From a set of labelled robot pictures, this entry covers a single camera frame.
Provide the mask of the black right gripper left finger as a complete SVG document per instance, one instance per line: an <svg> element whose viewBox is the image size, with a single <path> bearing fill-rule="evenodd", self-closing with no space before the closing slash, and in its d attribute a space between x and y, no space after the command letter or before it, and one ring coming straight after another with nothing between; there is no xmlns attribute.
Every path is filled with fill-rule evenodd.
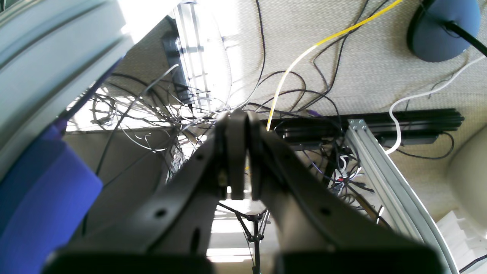
<svg viewBox="0 0 487 274"><path fill-rule="evenodd" d="M172 180L117 222L74 242L81 254L202 254L214 211L225 199L245 198L249 113L223 114L208 139Z"/></svg>

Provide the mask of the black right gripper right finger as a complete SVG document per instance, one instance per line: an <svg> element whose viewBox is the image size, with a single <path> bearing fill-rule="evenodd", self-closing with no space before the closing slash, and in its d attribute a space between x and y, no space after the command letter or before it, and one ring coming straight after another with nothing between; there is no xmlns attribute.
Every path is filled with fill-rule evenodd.
<svg viewBox="0 0 487 274"><path fill-rule="evenodd" d="M331 194L247 112L252 196L269 208L284 253L417 253L419 241L373 224Z"/></svg>

